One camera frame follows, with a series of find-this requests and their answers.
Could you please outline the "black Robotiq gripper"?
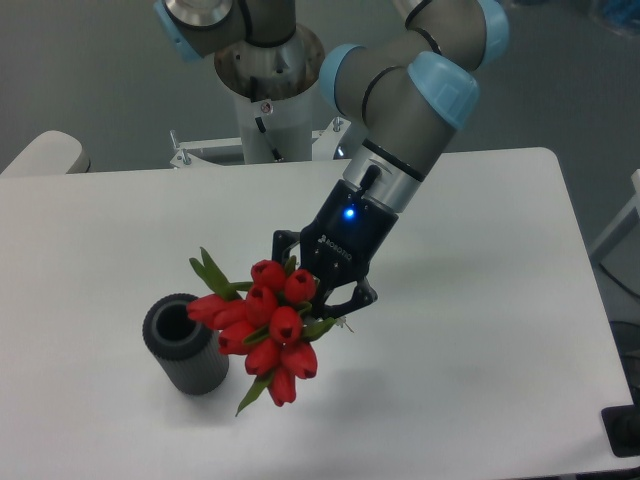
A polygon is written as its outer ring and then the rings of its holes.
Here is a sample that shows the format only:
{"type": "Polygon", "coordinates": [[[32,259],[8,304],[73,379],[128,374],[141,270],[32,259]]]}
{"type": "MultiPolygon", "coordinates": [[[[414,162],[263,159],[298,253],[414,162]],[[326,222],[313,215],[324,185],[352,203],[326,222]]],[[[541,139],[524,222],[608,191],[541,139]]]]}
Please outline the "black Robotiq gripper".
{"type": "Polygon", "coordinates": [[[320,282],[311,316],[346,316],[378,300],[367,280],[370,262],[398,220],[398,215],[366,199],[343,180],[336,183],[314,220],[301,233],[276,230],[272,260],[285,265],[300,245],[301,267],[320,282]],[[335,291],[356,282],[350,296],[333,303],[335,291]]]}

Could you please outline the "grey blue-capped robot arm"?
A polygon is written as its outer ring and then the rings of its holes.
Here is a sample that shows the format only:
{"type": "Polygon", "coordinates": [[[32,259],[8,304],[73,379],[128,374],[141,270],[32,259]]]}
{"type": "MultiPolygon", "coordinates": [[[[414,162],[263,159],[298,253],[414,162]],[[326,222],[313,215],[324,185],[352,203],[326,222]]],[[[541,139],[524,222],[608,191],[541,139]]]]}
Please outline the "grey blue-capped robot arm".
{"type": "Polygon", "coordinates": [[[370,262],[478,98],[473,72],[501,56],[509,23],[495,1],[400,1],[405,30],[378,48],[325,52],[291,1],[158,1],[155,13],[185,60],[212,57],[233,94],[244,160],[305,161],[314,148],[308,92],[366,128],[314,220],[280,230],[272,257],[298,248],[319,282],[315,318],[373,303],[370,262]]]}

